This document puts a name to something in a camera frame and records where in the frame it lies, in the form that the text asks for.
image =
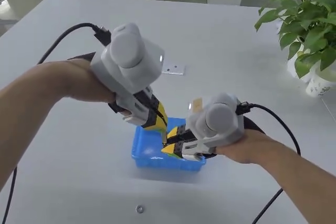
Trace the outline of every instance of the screw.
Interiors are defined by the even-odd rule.
[[[144,207],[141,206],[141,205],[138,205],[138,206],[135,208],[135,210],[136,210],[136,212],[139,213],[139,214],[142,214],[142,213],[145,211]]]

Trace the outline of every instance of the desk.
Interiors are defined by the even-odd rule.
[[[183,13],[188,19],[175,19]],[[135,22],[143,37],[185,64],[185,76],[162,75],[153,85],[169,116],[185,117],[188,103],[221,91],[272,108],[290,126],[303,155],[336,174],[335,121],[321,100],[286,72],[274,24],[253,24],[257,8],[148,0],[44,0],[0,38],[0,87],[32,67],[70,26],[92,22],[113,29]],[[90,29],[69,35],[48,60],[95,51]],[[293,146],[263,111],[249,115],[270,136]],[[105,104],[63,99],[19,164],[8,224],[251,223],[279,189],[256,165],[219,156],[198,174],[137,169],[131,159],[135,127]],[[1,193],[4,209],[8,184]],[[145,212],[135,212],[143,205]],[[283,194],[260,223],[306,223]]]

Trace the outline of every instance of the wrist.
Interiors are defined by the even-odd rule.
[[[267,164],[281,157],[286,150],[289,148],[277,141],[267,141],[259,146],[258,152],[253,156],[253,163],[266,168]]]
[[[69,86],[64,65],[62,61],[40,64],[30,69],[20,79],[30,80],[33,84],[32,90],[43,99],[57,102],[67,95]]]

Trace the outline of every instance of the white pot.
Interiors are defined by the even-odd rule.
[[[306,93],[311,97],[321,97],[334,87],[336,87],[336,71],[328,68],[321,72],[318,68],[306,88]]]
[[[295,61],[297,60],[298,58],[298,54],[299,53],[302,53],[304,49],[304,46],[301,45],[299,51],[293,56],[293,58],[291,58],[289,61],[287,61],[287,71],[296,79],[299,79],[298,77],[298,74],[296,73],[296,70],[295,70]],[[309,71],[308,74],[306,74],[305,76],[301,77],[301,81],[303,81],[304,83],[308,83],[310,81],[310,79],[312,78],[312,76],[314,75],[316,69],[318,68],[319,66],[319,62],[316,63]]]

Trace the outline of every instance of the blue basket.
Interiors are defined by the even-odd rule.
[[[185,124],[185,119],[168,118],[167,130],[169,132],[173,127],[182,124]],[[137,167],[169,168],[198,172],[206,163],[204,158],[197,162],[170,157],[162,153],[161,149],[162,139],[159,132],[146,131],[140,126],[136,127],[132,158],[135,160]]]

